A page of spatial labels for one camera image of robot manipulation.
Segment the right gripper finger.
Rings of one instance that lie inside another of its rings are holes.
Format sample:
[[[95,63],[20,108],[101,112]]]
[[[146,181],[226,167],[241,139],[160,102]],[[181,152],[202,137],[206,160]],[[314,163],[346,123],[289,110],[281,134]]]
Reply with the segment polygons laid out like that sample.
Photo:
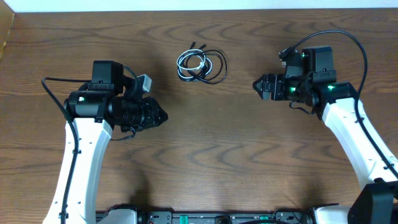
[[[253,89],[257,92],[260,98],[264,99],[263,81],[255,81],[252,85]]]
[[[264,80],[265,80],[265,75],[261,75],[261,76],[253,83],[253,85],[254,85],[254,86],[261,86],[261,85],[263,85]]]

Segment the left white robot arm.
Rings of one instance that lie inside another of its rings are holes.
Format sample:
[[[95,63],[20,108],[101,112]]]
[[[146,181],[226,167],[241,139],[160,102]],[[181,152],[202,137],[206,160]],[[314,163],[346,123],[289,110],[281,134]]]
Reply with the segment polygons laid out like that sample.
[[[65,100],[65,152],[44,223],[96,223],[103,157],[114,127],[136,134],[160,126],[167,113],[153,97],[127,99],[112,91],[78,90]]]

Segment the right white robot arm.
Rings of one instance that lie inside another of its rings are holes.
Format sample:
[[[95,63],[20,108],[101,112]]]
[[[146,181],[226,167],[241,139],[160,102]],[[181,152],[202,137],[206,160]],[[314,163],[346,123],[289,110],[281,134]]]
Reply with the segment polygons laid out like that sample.
[[[361,193],[350,207],[322,205],[310,212],[312,223],[397,223],[397,158],[372,126],[348,82],[265,74],[253,83],[263,100],[289,100],[311,107],[336,136],[358,178]]]

